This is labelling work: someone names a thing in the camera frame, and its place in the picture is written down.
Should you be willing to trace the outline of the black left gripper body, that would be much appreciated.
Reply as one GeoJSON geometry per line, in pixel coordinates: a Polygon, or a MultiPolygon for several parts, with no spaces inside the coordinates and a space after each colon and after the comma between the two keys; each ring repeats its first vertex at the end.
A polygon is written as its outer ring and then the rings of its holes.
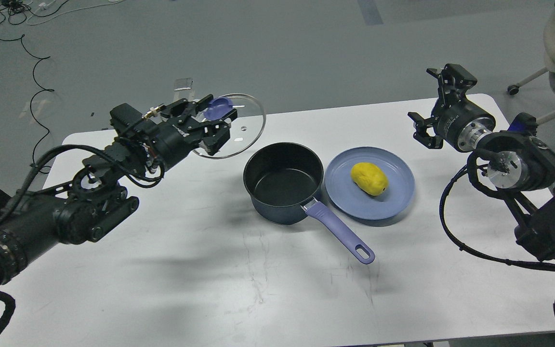
{"type": "Polygon", "coordinates": [[[156,132],[150,135],[150,143],[166,171],[199,147],[201,129],[198,121],[190,120],[184,124],[176,120],[163,121],[156,129],[156,132]]]}

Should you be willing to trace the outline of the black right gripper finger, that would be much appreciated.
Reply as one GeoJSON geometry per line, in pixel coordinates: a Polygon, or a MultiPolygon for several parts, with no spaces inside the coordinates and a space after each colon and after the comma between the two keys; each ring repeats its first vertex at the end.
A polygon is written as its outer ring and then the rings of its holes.
{"type": "Polygon", "coordinates": [[[437,125],[438,120],[436,117],[431,116],[424,119],[417,112],[408,112],[408,117],[413,121],[415,132],[413,134],[414,140],[424,145],[427,149],[441,149],[444,145],[444,140],[440,135],[435,134],[432,136],[429,129],[437,125]]]}
{"type": "Polygon", "coordinates": [[[465,100],[465,94],[478,79],[459,64],[446,64],[442,69],[427,68],[426,73],[438,82],[438,102],[441,105],[456,105],[465,100]]]}

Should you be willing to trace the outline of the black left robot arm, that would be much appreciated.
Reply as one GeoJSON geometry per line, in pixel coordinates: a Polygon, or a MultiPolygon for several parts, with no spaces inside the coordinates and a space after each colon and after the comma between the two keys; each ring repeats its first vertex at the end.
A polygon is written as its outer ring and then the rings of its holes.
{"type": "MultiPolygon", "coordinates": [[[[199,101],[185,98],[141,113],[128,104],[110,111],[116,131],[104,149],[60,145],[44,153],[14,196],[0,200],[0,286],[56,244],[97,242],[130,217],[139,198],[120,184],[127,178],[138,187],[158,185],[166,171],[197,148],[215,155],[230,139],[238,118],[227,97],[209,94],[199,101]],[[64,152],[91,156],[73,178],[40,191],[29,191],[42,168],[64,152]]],[[[15,310],[15,300],[0,291],[0,334],[15,310]]]]}

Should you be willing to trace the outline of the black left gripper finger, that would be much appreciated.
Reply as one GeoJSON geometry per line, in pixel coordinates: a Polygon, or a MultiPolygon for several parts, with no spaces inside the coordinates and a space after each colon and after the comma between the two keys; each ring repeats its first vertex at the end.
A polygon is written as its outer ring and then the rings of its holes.
{"type": "Polygon", "coordinates": [[[214,156],[230,139],[230,123],[237,118],[235,109],[216,120],[198,121],[192,117],[186,123],[186,140],[192,149],[202,148],[209,156],[214,156]]]}
{"type": "Polygon", "coordinates": [[[193,101],[189,99],[179,99],[165,106],[159,116],[161,120],[178,127],[197,127],[203,120],[202,113],[209,107],[210,101],[213,101],[213,94],[193,101]]]}

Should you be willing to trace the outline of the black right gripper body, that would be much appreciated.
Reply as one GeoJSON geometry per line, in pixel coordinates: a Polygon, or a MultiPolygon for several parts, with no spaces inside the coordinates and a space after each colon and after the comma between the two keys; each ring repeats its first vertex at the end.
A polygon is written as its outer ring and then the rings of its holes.
{"type": "Polygon", "coordinates": [[[438,100],[431,115],[436,135],[458,152],[473,151],[478,141],[496,127],[491,114],[467,99],[453,104],[438,100]]]}

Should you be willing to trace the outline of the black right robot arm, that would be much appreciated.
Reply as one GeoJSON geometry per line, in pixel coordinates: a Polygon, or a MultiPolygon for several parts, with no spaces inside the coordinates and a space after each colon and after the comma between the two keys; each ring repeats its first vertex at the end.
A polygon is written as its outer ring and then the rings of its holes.
{"type": "Polygon", "coordinates": [[[534,323],[555,321],[555,152],[537,136],[538,122],[527,113],[500,126],[467,92],[476,77],[458,64],[426,70],[437,84],[423,115],[409,112],[414,140],[438,155],[418,151],[419,184],[434,193],[439,220],[454,244],[449,258],[468,272],[471,289],[458,298],[460,284],[448,281],[449,312],[462,340],[489,340],[541,334],[534,323]],[[463,196],[451,217],[459,231],[474,231],[497,246],[515,227],[515,242],[531,261],[476,250],[454,235],[446,223],[446,203],[464,177],[463,196]]]}

